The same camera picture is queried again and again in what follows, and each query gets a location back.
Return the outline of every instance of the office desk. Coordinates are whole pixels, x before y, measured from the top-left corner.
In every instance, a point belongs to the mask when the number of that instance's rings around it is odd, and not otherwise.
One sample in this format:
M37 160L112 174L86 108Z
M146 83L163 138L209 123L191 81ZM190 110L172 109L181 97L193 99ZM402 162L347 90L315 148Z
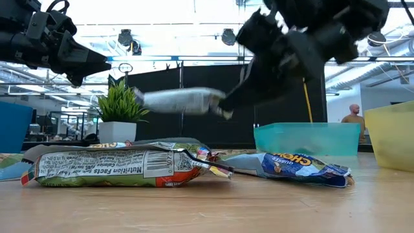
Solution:
M326 157L353 168L345 189L207 175L182 188L45 188L0 183L0 232L389 233L414 228L414 173L373 154Z

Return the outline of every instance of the blue bin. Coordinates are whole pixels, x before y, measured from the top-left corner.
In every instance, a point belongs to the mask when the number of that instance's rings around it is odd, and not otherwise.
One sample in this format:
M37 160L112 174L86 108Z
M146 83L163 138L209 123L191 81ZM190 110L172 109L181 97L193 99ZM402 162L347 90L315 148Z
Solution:
M0 102L0 153L20 153L33 109Z
M275 123L254 129L256 148L270 153L357 155L357 123Z

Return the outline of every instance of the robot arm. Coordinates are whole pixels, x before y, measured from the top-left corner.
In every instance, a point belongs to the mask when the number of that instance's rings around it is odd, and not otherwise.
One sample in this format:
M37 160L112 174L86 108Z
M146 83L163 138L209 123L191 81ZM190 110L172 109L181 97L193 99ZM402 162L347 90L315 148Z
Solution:
M53 10L62 1L65 7ZM68 7L67 0L55 0L41 12L38 0L0 0L0 61L65 73L75 86L80 86L85 76L109 70L105 56L73 39L77 29L65 15Z
M254 53L248 72L219 107L229 111L283 96L313 79L324 79L331 58L338 64L358 57L355 43L379 31L389 12L387 0L265 0L268 16L255 12L237 42ZM280 12L289 27L281 32ZM305 32L292 30L306 28Z

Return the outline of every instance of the blue chip bag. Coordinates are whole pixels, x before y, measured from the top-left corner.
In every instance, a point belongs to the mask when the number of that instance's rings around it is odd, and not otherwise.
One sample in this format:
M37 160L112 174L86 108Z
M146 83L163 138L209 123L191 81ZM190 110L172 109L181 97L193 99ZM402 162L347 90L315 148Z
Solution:
M345 188L354 184L351 169L327 164L301 153L213 155L209 160L235 168L235 172L267 179L292 179L303 183Z

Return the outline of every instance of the black partition wall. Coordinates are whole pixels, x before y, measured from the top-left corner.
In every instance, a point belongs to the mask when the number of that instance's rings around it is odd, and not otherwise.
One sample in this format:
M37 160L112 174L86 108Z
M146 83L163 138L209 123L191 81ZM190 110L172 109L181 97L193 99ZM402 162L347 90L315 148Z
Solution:
M211 87L228 92L239 82L242 65L183 67L130 75L128 85L143 92L180 87ZM326 122L326 97L323 80L307 84L314 122ZM139 124L137 140L165 137L193 137L212 148L253 148L254 126L275 122L309 122L303 87L284 98L265 104L236 109L233 118L215 115L182 116L150 113L148 124Z
M240 65L184 67L184 87L210 87L231 91L238 83ZM230 120L211 115L184 116L182 134L215 148L248 148L254 145L254 107L236 109Z
M137 87L142 92L180 88L180 69L155 71L129 75L128 86ZM181 131L181 114L148 113L149 123L140 122L136 127L136 140L177 137Z

